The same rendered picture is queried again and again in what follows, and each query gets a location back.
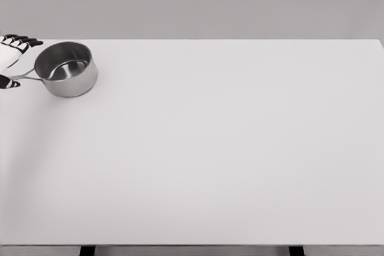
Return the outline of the stainless steel saucepan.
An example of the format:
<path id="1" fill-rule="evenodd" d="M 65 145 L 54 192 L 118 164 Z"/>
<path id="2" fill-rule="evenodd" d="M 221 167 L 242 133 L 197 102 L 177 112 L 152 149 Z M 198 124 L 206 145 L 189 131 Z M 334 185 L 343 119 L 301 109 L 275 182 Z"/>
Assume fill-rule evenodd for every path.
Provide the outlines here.
<path id="1" fill-rule="evenodd" d="M 79 97 L 89 92 L 98 80 L 98 68 L 88 46 L 64 41 L 46 47 L 37 56 L 33 69 L 10 79 L 42 82 L 54 96 Z"/>

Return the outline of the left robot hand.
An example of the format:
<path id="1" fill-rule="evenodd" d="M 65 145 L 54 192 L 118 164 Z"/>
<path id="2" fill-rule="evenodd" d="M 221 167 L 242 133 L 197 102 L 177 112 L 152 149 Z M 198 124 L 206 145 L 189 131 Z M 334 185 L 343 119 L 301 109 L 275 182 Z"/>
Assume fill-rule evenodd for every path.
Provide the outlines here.
<path id="1" fill-rule="evenodd" d="M 12 67 L 30 48 L 43 44 L 43 41 L 26 35 L 0 35 L 0 89 L 18 88 L 20 86 L 18 81 L 3 75 L 3 72 Z"/>

